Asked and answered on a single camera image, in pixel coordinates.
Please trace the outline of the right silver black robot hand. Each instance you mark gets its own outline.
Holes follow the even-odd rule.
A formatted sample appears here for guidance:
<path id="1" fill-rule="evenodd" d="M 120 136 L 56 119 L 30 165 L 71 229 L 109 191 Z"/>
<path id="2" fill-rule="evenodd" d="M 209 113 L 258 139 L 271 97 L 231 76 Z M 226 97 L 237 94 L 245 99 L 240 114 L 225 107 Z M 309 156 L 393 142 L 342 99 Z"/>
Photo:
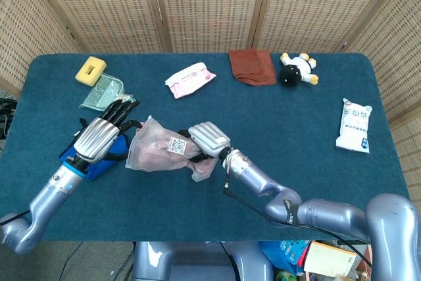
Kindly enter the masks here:
<path id="1" fill-rule="evenodd" d="M 230 138 L 210 121 L 179 130 L 178 133 L 191 139 L 200 148 L 200 153 L 190 159 L 192 163 L 199 163 L 210 158 L 223 161 L 231 148 Z"/>

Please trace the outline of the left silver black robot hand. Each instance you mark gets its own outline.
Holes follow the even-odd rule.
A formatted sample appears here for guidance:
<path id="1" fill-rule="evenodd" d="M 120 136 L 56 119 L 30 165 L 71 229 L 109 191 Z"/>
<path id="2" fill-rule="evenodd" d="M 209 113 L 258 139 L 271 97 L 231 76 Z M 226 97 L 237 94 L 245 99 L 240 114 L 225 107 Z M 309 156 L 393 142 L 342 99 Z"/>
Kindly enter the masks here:
<path id="1" fill-rule="evenodd" d="M 140 122 L 128 120 L 139 101 L 113 101 L 103 114 L 92 120 L 74 143 L 76 156 L 87 163 L 102 161 L 117 138 L 131 128 L 142 128 Z"/>

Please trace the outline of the blue fabric pouch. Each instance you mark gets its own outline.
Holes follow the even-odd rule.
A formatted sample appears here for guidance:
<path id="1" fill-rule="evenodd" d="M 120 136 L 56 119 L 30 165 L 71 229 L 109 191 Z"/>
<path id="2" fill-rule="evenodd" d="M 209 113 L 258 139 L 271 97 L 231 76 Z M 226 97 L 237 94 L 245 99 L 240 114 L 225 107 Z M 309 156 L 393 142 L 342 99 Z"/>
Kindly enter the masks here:
<path id="1" fill-rule="evenodd" d="M 85 118 L 80 118 L 79 121 L 81 125 L 80 131 L 74 134 L 74 139 L 70 142 L 68 147 L 59 155 L 59 160 L 62 163 L 65 162 L 67 157 L 75 156 L 76 153 L 74 149 L 74 143 L 76 142 L 76 139 L 78 138 L 78 134 L 81 133 L 88 126 L 88 123 Z M 111 167 L 113 167 L 117 162 L 127 159 L 129 146 L 130 144 L 129 144 L 128 136 L 126 134 L 122 134 L 118 136 L 114 144 L 109 149 L 109 152 L 107 153 L 106 157 L 102 161 L 96 164 L 88 165 L 86 180 L 87 181 L 95 180 L 104 172 L 106 172 Z"/>

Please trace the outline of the green comb in clear pack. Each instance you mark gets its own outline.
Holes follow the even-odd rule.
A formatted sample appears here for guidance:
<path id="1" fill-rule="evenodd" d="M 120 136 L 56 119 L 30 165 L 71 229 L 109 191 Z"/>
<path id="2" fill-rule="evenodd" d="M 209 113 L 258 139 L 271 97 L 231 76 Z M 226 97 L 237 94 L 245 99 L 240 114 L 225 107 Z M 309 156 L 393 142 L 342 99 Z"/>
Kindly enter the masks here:
<path id="1" fill-rule="evenodd" d="M 134 102 L 132 94 L 126 94 L 122 80 L 108 74 L 100 75 L 80 108 L 87 108 L 94 111 L 104 111 L 112 102 L 120 99 L 122 102 Z"/>

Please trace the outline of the pink wet wipes pack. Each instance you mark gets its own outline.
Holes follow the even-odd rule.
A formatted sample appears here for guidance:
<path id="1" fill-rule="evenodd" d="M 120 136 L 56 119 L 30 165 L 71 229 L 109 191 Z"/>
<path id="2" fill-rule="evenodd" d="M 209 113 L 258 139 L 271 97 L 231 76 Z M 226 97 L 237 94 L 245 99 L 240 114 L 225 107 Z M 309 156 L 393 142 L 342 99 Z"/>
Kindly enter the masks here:
<path id="1" fill-rule="evenodd" d="M 174 73 L 165 80 L 175 99 L 191 95 L 204 85 L 216 78 L 205 63 L 195 63 L 183 70 Z"/>

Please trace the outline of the yellow sponge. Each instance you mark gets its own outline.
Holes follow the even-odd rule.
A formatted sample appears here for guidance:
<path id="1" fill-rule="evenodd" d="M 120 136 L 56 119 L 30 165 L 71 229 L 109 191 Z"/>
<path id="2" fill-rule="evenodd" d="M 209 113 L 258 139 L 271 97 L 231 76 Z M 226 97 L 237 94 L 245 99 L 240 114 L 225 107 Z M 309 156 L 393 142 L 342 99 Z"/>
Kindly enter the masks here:
<path id="1" fill-rule="evenodd" d="M 81 69 L 75 75 L 75 79 L 87 86 L 94 86 L 107 64 L 104 60 L 89 56 Z"/>

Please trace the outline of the blue carpet table cover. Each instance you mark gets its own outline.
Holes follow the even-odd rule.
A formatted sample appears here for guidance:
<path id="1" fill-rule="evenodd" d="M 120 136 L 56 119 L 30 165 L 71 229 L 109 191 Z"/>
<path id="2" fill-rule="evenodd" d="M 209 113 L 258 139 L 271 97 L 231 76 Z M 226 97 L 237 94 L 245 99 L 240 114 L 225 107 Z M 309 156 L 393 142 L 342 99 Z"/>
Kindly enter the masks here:
<path id="1" fill-rule="evenodd" d="M 101 55 L 107 73 L 139 101 L 130 114 L 173 131 L 211 121 L 232 145 L 303 200 L 364 208 L 379 193 L 408 190 L 389 130 L 374 68 L 360 53 L 317 53 L 317 86 L 248 86 L 233 76 L 227 53 Z M 36 57 L 28 70 L 0 158 L 0 217 L 21 213 L 59 168 L 80 129 L 89 88 L 75 75 L 85 54 Z M 216 78 L 175 99 L 165 80 L 203 62 Z M 370 105 L 369 153 L 335 146 L 343 98 Z M 201 182 L 188 168 L 142 172 L 118 163 L 82 181 L 48 225 L 46 240 L 228 241 L 319 239 L 311 230 L 278 230 L 223 192 L 221 166 Z"/>

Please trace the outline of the brown folded cloth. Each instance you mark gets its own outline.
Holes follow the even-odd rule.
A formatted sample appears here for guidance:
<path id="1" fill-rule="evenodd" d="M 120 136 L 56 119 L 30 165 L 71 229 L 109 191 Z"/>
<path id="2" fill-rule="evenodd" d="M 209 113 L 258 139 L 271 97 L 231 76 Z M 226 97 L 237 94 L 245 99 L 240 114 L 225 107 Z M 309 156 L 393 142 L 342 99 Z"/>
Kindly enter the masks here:
<path id="1" fill-rule="evenodd" d="M 240 49 L 229 50 L 234 78 L 251 86 L 269 86 L 277 82 L 276 71 L 268 50 Z"/>

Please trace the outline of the black white plush toy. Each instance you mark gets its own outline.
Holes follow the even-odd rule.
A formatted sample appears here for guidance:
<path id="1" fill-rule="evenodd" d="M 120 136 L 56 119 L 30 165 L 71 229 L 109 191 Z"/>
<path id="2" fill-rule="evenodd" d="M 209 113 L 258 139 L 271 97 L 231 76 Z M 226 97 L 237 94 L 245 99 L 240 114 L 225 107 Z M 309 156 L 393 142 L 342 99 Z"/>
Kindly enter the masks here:
<path id="1" fill-rule="evenodd" d="M 301 82 L 314 86 L 318 84 L 318 76 L 312 73 L 317 65 L 316 60 L 307 53 L 300 53 L 298 57 L 291 58 L 284 52 L 280 56 L 280 62 L 280 82 L 283 85 L 293 87 Z"/>

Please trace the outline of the blue-grey robot torso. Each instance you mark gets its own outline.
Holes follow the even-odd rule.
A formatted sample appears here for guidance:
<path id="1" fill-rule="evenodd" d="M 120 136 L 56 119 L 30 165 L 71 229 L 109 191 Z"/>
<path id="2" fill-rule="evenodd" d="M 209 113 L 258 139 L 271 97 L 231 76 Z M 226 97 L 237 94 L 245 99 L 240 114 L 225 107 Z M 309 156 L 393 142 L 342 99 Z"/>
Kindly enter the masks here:
<path id="1" fill-rule="evenodd" d="M 259 242 L 137 242 L 131 281 L 274 281 Z"/>

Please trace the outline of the woven bamboo folding screen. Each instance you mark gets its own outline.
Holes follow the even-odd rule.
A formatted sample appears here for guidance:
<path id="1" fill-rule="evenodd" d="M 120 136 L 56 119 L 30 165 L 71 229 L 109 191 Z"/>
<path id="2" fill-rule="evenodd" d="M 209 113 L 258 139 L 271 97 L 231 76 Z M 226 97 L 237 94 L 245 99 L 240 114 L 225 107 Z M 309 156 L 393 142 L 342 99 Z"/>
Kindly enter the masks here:
<path id="1" fill-rule="evenodd" d="M 0 97 L 46 53 L 359 52 L 421 207 L 421 0 L 0 0 Z"/>

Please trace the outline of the white pouch with blue print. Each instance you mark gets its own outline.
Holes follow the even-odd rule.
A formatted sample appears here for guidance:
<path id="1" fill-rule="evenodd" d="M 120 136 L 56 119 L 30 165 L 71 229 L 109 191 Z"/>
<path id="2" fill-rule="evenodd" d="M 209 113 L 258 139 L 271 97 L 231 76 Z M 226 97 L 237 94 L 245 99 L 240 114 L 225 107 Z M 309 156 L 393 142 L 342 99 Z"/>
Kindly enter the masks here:
<path id="1" fill-rule="evenodd" d="M 369 153 L 368 125 L 372 112 L 370 105 L 359 105 L 343 98 L 339 136 L 335 146 L 349 151 Z"/>

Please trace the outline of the cream yellow book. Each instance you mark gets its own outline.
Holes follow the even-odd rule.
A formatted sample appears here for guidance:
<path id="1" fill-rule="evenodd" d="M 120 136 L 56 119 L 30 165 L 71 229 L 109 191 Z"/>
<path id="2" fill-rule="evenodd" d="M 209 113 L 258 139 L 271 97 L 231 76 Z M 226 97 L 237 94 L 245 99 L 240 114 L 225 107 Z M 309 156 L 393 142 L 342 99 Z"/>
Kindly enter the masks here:
<path id="1" fill-rule="evenodd" d="M 313 241 L 309 245 L 304 271 L 333 278 L 343 278 L 350 272 L 357 254 L 324 243 Z"/>

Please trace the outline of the pink plastic crate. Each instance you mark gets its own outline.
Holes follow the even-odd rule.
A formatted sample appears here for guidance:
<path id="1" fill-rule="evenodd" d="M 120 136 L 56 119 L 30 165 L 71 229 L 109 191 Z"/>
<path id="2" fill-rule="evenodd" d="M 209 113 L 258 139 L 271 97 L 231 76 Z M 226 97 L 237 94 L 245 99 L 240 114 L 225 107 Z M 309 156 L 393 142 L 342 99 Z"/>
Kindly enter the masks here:
<path id="1" fill-rule="evenodd" d="M 372 253 L 369 249 L 366 250 L 364 257 L 372 264 Z M 372 281 L 372 268 L 365 260 L 361 260 L 356 268 L 356 272 L 357 281 Z"/>

